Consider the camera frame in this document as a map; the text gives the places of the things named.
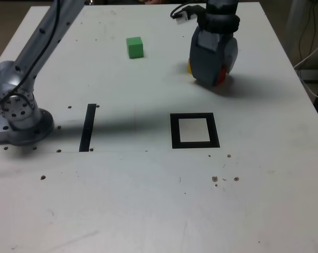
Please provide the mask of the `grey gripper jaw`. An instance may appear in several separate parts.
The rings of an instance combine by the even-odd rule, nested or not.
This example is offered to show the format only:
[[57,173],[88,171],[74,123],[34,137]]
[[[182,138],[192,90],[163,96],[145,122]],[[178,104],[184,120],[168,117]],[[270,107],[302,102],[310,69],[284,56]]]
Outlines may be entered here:
[[235,61],[238,55],[238,47],[237,47],[237,40],[236,38],[230,38],[225,45],[224,49],[224,59],[223,59],[223,66],[226,69],[226,73],[229,74],[232,70]]
[[225,80],[224,45],[221,36],[195,29],[191,40],[189,69],[193,78],[205,86],[216,86]]

